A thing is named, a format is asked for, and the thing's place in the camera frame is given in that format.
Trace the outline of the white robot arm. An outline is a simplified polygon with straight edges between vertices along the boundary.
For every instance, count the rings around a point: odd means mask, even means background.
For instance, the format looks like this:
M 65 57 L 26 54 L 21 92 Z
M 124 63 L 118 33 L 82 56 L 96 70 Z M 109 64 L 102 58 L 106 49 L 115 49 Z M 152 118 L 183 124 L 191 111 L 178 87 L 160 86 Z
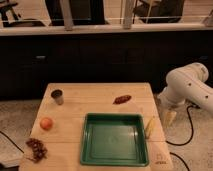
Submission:
M 203 110 L 213 114 L 213 88 L 205 81 L 209 77 L 207 67 L 201 63 L 191 63 L 169 71 L 167 86 L 158 95 L 162 105 L 162 124 L 167 127 L 175 119 L 175 108 L 189 100 Z

